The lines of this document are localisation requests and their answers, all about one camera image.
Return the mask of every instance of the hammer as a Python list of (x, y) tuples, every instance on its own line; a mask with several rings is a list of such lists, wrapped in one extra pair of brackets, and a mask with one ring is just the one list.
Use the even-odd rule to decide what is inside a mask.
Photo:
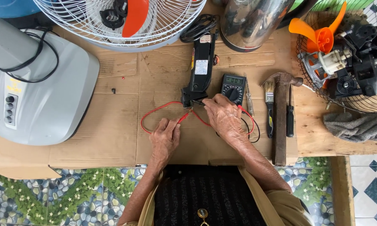
[(301, 86), (303, 78), (293, 77), (286, 72), (277, 72), (267, 80), (275, 80), (274, 131), (272, 134), (272, 163), (278, 167), (286, 165), (286, 91), (288, 85)]

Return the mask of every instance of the beige jacket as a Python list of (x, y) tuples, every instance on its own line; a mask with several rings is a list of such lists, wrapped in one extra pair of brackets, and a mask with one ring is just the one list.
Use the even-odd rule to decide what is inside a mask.
[[(257, 207), (267, 226), (310, 226), (314, 225), (300, 200), (287, 191), (264, 192), (254, 177), (244, 167), (239, 167)], [(158, 186), (148, 196), (138, 222), (125, 223), (123, 226), (152, 226), (154, 223), (155, 199)]]

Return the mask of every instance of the hammer head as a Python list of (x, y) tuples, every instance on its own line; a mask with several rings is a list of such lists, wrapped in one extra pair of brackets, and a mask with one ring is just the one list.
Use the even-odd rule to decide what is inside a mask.
[(293, 77), (292, 74), (287, 72), (277, 72), (268, 77), (267, 80), (273, 78), (275, 82), (281, 82), (284, 84), (292, 84), (294, 86), (301, 86), (303, 84), (303, 78)]

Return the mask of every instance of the white fan grille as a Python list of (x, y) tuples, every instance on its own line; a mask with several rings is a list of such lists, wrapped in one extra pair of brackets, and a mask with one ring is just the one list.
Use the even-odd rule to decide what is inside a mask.
[(141, 29), (123, 38), (102, 24), (99, 11), (112, 8), (114, 0), (34, 0), (55, 23), (66, 30), (114, 48), (141, 48), (164, 42), (180, 33), (201, 12), (206, 0), (149, 0), (148, 16)]

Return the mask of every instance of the person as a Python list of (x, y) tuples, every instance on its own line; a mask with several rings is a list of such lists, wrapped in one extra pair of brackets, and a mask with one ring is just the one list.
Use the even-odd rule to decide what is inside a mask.
[(310, 226), (305, 205), (250, 143), (241, 110), (221, 94), (204, 99), (209, 122), (244, 167), (168, 165), (179, 145), (179, 119), (162, 119), (153, 152), (118, 226)]

